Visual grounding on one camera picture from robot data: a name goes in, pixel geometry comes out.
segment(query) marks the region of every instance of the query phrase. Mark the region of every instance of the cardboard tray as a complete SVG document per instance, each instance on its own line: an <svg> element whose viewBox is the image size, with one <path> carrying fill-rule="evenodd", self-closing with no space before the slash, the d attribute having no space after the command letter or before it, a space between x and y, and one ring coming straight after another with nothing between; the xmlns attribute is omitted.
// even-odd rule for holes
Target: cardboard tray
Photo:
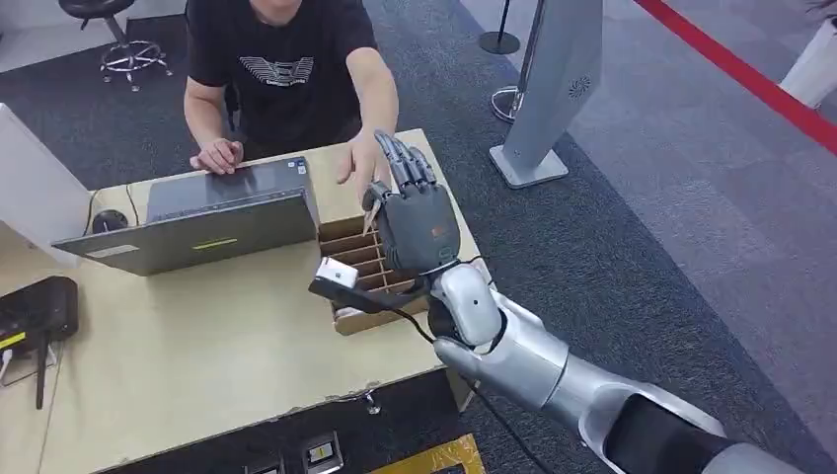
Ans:
<svg viewBox="0 0 837 474"><path fill-rule="evenodd" d="M383 245L378 232L370 230L365 236L362 234L363 217L321 225L319 245L322 256L356 268L356 286L359 288L397 293L412 286L414 281L411 278L384 268ZM401 309L409 314L426 311L427 298L422 296ZM332 312L335 329L344 336L400 319L399 315L391 311L367 314L354 308L341 307L334 302Z"/></svg>

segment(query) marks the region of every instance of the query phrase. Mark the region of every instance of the black t-shirt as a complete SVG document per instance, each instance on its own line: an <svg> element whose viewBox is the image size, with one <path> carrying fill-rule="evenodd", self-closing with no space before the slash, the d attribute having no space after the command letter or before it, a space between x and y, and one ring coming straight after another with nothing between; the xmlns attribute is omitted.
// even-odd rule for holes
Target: black t-shirt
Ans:
<svg viewBox="0 0 837 474"><path fill-rule="evenodd" d="M361 0L302 0L281 27L261 22L248 0L190 0L187 18L189 76L235 87L249 140L300 150L346 139L360 107L345 59L376 47Z"/></svg>

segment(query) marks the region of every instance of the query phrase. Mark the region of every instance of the laptop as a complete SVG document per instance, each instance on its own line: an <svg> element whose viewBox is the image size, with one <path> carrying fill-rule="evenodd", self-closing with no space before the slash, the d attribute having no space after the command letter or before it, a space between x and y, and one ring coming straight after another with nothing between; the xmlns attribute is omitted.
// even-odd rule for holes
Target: laptop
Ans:
<svg viewBox="0 0 837 474"><path fill-rule="evenodd" d="M144 225L52 244L147 277L314 240L317 206L304 158L155 183Z"/></svg>

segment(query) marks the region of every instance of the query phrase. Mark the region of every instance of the man's arm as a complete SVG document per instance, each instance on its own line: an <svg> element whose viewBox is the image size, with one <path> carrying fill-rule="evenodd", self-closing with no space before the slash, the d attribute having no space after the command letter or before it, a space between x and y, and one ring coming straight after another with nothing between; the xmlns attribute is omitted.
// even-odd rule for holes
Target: man's arm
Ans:
<svg viewBox="0 0 837 474"><path fill-rule="evenodd" d="M398 92L389 67L381 54L371 47L352 51L345 59L357 100L363 131L381 129L395 132L398 121Z"/></svg>
<svg viewBox="0 0 837 474"><path fill-rule="evenodd" d="M188 78L184 94L184 114L200 153L190 158L196 169L219 175L232 174L241 162L243 147L224 138L224 88L209 87Z"/></svg>
<svg viewBox="0 0 837 474"><path fill-rule="evenodd" d="M390 169L378 143L376 129L394 133L398 122L398 91L392 73L381 54L372 47L360 47L345 59L354 91L360 103L363 123L360 133L349 143L350 155L341 164L338 183L355 173L357 193L362 198L366 186L380 180L390 184Z"/></svg>

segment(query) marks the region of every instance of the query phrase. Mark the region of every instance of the red line on floor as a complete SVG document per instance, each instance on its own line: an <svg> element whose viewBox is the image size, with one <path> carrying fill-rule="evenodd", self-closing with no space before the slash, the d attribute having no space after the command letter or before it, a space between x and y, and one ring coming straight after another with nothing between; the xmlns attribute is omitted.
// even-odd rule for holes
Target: red line on floor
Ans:
<svg viewBox="0 0 837 474"><path fill-rule="evenodd" d="M661 0L635 1L768 107L837 155L837 125L796 100Z"/></svg>

